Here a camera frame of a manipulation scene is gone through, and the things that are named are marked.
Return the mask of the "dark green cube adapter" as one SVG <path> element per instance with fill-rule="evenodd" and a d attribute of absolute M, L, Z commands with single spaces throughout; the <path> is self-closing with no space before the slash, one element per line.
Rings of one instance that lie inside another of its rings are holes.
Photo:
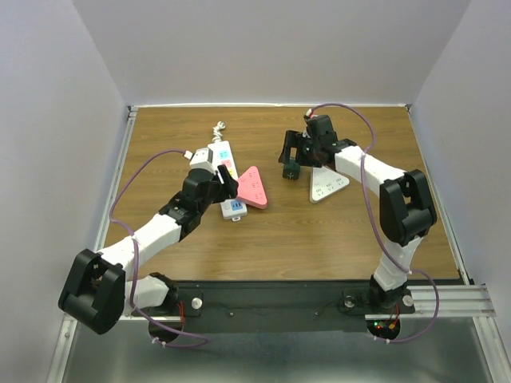
<path fill-rule="evenodd" d="M 286 180 L 297 180 L 300 176 L 300 170 L 301 166 L 294 158 L 290 158 L 288 162 L 283 164 L 283 178 Z"/>

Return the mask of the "back aluminium rail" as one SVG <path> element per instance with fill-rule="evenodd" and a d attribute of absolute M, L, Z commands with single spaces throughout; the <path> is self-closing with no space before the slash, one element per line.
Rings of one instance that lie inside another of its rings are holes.
<path fill-rule="evenodd" d="M 348 103 L 353 108 L 409 108 L 411 104 L 364 104 L 364 103 Z M 172 104 L 146 104 L 146 105 L 129 105 L 129 110 L 138 110 L 143 108 L 310 108 L 314 106 L 311 103 L 266 103 L 266 102 L 213 102 L 213 103 L 172 103 Z"/>

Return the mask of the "white colourful power strip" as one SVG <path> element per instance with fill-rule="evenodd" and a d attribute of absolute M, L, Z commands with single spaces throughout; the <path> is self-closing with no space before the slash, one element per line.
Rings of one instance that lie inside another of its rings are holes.
<path fill-rule="evenodd" d="M 208 147 L 213 153 L 213 166 L 217 168 L 221 164 L 225 165 L 231 177 L 237 180 L 238 172 L 230 144 L 227 141 L 217 141 L 209 144 Z M 220 203 L 220 208 L 222 216 L 226 220 L 239 221 L 248 214 L 246 204 L 237 199 L 226 199 L 223 203 Z"/>

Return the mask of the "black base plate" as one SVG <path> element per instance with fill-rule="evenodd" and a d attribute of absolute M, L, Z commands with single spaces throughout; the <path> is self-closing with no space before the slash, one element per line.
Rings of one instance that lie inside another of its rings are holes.
<path fill-rule="evenodd" d="M 179 281 L 150 316 L 178 316 L 184 305 L 184 328 L 198 334 L 282 333 L 311 331 L 366 332 L 366 316 L 387 319 L 412 314 L 404 290 L 388 302 L 376 301 L 367 280 L 323 281 Z"/>

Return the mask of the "white triangular power socket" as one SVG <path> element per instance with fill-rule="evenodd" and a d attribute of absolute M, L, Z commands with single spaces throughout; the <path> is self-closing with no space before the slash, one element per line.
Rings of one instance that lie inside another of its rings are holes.
<path fill-rule="evenodd" d="M 350 180 L 327 168 L 312 168 L 309 200 L 311 203 L 319 203 L 331 195 L 346 188 Z"/>

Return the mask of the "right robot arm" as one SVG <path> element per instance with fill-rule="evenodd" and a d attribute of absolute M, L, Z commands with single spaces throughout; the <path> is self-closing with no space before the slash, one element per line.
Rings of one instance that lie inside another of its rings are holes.
<path fill-rule="evenodd" d="M 353 140 L 340 140 L 327 115 L 307 114 L 305 121 L 303 132 L 286 131 L 279 162 L 286 169 L 327 167 L 378 197 L 379 215 L 370 222 L 382 256 L 367 301 L 385 311 L 404 295 L 414 253 L 438 219 L 428 179 L 418 169 L 406 172 L 383 163 Z"/>

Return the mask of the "pink triangular power socket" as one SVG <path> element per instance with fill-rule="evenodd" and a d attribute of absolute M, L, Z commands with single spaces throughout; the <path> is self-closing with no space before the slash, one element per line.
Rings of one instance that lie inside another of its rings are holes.
<path fill-rule="evenodd" d="M 267 208 L 267 194 L 256 166 L 251 166 L 245 171 L 238 178 L 237 183 L 237 200 L 261 210 Z"/>

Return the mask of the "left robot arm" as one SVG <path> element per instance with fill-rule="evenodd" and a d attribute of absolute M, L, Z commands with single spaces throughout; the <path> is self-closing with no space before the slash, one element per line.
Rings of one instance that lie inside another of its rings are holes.
<path fill-rule="evenodd" d="M 98 252 L 75 257 L 58 307 L 97 334 L 124 314 L 152 307 L 170 314 L 177 307 L 171 281 L 161 274 L 138 277 L 139 267 L 193 232 L 214 203 L 237 196 L 238 183 L 223 164 L 210 172 L 194 168 L 177 192 L 143 227 Z"/>

